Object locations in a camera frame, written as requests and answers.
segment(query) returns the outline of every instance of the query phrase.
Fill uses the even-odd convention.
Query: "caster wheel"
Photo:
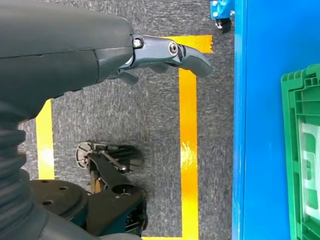
[[[76,148],[75,161],[82,169],[88,168],[88,154],[92,153],[93,147],[91,142],[82,142]]]
[[[226,34],[231,31],[232,23],[230,18],[220,18],[217,19],[215,25],[221,30],[222,34]]]

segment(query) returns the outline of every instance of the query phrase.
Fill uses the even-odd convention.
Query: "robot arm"
[[[54,3],[2,0],[0,32],[0,102],[19,122],[35,117],[47,99],[106,78],[136,82],[130,69],[174,66],[199,77],[212,70],[195,49],[135,35],[122,17]]]
[[[173,66],[199,77],[212,70],[195,49],[135,35],[122,17],[54,3],[2,0],[0,32],[0,240],[97,239],[38,205],[20,169],[26,157],[17,146],[26,133],[18,124],[35,118],[46,100],[107,78],[132,84],[137,78],[128,70],[135,68]]]

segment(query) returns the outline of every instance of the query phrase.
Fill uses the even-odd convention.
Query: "yellow tape marking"
[[[212,35],[166,36],[179,44],[212,53]],[[182,237],[143,237],[143,240],[198,240],[197,82],[179,69]],[[39,179],[54,179],[51,102],[35,119]]]
[[[38,179],[54,179],[51,100],[48,100],[35,118]]]

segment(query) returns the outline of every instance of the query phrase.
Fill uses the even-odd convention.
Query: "black robot chassis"
[[[76,164],[90,173],[87,189],[62,180],[32,180],[36,200],[47,210],[94,236],[141,236],[148,224],[146,193],[126,173],[138,170],[143,155],[131,145],[82,142]]]

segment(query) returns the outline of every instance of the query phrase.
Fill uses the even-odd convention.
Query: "green plastic crate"
[[[320,64],[282,80],[291,240],[320,240]]]

